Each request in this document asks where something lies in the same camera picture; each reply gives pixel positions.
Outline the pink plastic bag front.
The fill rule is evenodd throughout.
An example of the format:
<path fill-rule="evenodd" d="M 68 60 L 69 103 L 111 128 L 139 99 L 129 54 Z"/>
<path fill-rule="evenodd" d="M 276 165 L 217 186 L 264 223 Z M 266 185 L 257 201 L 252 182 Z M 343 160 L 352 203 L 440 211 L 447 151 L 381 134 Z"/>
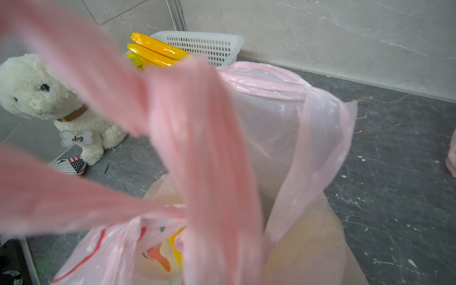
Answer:
<path fill-rule="evenodd" d="M 356 102 L 270 68 L 306 97 L 291 169 L 264 223 L 232 89 L 204 58 L 137 71 L 100 28 L 50 1 L 2 1 L 1 32 L 97 113 L 147 136 L 183 198 L 135 198 L 1 147 L 2 235 L 87 231 L 54 284 L 367 283 L 323 193 L 348 155 Z M 182 268 L 168 242 L 181 228 Z"/>

